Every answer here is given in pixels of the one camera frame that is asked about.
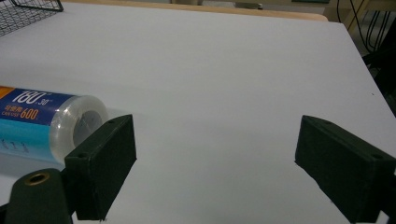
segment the wooden table edge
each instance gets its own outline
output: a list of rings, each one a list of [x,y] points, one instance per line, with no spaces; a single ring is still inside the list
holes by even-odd
[[[314,14],[314,13],[301,13],[301,12],[132,2],[125,0],[63,0],[62,2],[96,4],[96,5],[105,5],[105,6],[121,6],[121,7],[150,7],[150,8],[163,8],[163,9],[175,9],[175,10],[187,10],[187,11],[228,13],[228,14],[249,15],[249,16],[299,19],[299,20],[309,20],[309,21],[328,21],[327,18],[323,15]]]

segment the bottle label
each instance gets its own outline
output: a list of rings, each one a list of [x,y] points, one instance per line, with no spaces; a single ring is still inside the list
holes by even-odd
[[[0,152],[54,161],[50,125],[73,95],[0,86]]]

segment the black wire basket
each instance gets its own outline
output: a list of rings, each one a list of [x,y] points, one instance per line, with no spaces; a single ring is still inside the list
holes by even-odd
[[[0,36],[63,10],[60,0],[0,0]]]

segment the white tabletop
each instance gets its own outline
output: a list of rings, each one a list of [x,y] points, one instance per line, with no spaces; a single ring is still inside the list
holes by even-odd
[[[107,223],[348,223],[294,163],[302,115],[396,156],[396,119],[342,24],[64,8],[0,38],[0,84],[134,114],[138,160]],[[0,155],[0,204],[49,166]]]

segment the cable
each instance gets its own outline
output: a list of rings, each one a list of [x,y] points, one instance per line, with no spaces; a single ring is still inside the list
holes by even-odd
[[[377,40],[375,41],[375,43],[378,42],[378,45],[375,45],[376,46],[375,50],[378,50],[381,47],[384,33],[385,33],[385,30],[387,28],[387,24],[389,21],[389,16],[390,16],[390,11],[385,12],[385,16],[384,16],[384,20],[382,20],[380,32],[378,33]]]
[[[350,2],[350,5],[352,5],[353,14],[355,16],[355,20],[356,20],[356,23],[357,23],[358,29],[359,29],[359,35],[361,36],[361,41],[363,41],[363,45],[367,49],[367,51],[371,52],[364,41],[363,34],[361,33],[361,24],[359,23],[358,14],[356,13],[355,6],[353,5],[352,0],[349,0],[349,2]]]
[[[340,0],[337,1],[337,18],[338,18],[338,22],[341,22],[341,18],[340,18]]]
[[[370,21],[370,25],[367,28],[367,34],[366,34],[366,45],[373,48],[372,51],[374,51],[375,46],[372,45],[371,43],[371,37],[373,35],[373,30],[375,28],[376,25],[376,21],[378,20],[378,16],[379,16],[380,12],[379,11],[375,11],[374,16],[372,18],[372,20]]]

